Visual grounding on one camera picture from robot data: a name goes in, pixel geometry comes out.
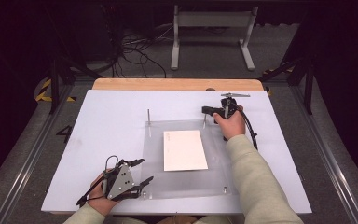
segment right hand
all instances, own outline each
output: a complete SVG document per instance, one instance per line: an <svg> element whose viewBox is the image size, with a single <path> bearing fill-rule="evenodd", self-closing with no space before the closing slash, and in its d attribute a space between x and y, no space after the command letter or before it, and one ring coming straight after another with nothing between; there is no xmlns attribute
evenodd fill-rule
<svg viewBox="0 0 358 224"><path fill-rule="evenodd" d="M220 129L227 140L236 135L245 134L245 120L243 120L240 111L235 111L229 119L223 119L217 113L213 113L213 118L219 124Z"/></svg>

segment white stand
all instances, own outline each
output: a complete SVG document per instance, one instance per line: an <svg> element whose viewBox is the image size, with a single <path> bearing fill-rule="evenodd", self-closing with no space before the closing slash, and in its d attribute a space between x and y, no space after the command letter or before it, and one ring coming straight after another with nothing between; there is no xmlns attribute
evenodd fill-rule
<svg viewBox="0 0 358 224"><path fill-rule="evenodd" d="M252 11L243 12L194 12L181 11L178 6L174 7L173 14L173 48L171 69L179 68L179 27L198 27L198 26L219 26L219 27L244 27L246 37L240 39L241 50L246 65L250 71L255 70L251 54L248 50L248 43L252 29L255 24L258 7L253 7Z"/></svg>

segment paper sheet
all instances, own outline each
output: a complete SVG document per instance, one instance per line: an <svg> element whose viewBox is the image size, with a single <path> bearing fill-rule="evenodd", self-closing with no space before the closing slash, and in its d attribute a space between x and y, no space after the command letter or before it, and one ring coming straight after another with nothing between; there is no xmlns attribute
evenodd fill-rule
<svg viewBox="0 0 358 224"><path fill-rule="evenodd" d="M164 132L164 171L206 169L200 131Z"/></svg>

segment wooden edge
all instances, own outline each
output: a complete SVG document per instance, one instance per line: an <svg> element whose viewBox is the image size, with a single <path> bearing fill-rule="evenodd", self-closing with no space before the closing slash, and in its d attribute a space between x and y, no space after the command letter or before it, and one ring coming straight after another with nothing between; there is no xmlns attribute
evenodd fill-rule
<svg viewBox="0 0 358 224"><path fill-rule="evenodd" d="M93 90L115 91L264 91L257 79L98 78Z"/></svg>

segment left hand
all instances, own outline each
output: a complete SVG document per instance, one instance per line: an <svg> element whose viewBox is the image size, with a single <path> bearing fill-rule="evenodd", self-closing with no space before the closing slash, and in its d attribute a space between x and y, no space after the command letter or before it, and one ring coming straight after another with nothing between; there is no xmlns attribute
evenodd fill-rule
<svg viewBox="0 0 358 224"><path fill-rule="evenodd" d="M94 185L95 182L97 182L97 180L99 178L101 178L101 176L103 176L103 174L100 174L92 183L91 185ZM101 213L102 215L104 215L105 217L110 213L110 211L112 210L112 208L118 204L119 202L115 202L115 201L111 201L106 199L103 196L103 188L102 188L102 183L103 181L101 181L101 183L99 185L97 185L90 193L89 193L89 200L88 204L89 206L91 206L92 208L94 208L95 210L97 210L97 212Z"/></svg>

